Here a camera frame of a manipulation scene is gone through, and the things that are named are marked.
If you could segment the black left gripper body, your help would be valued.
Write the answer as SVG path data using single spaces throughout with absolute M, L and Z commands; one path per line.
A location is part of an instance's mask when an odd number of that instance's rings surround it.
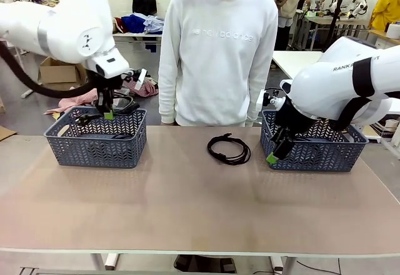
M 98 74 L 93 76 L 93 83 L 97 89 L 99 103 L 113 103 L 114 91 L 120 89 L 123 85 L 121 76 L 105 78 Z

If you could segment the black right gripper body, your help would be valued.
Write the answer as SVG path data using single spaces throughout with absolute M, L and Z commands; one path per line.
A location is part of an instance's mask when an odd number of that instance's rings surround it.
M 314 125 L 314 119 L 300 113 L 289 98 L 285 99 L 282 107 L 276 111 L 275 125 L 285 129 L 289 137 L 303 134 Z

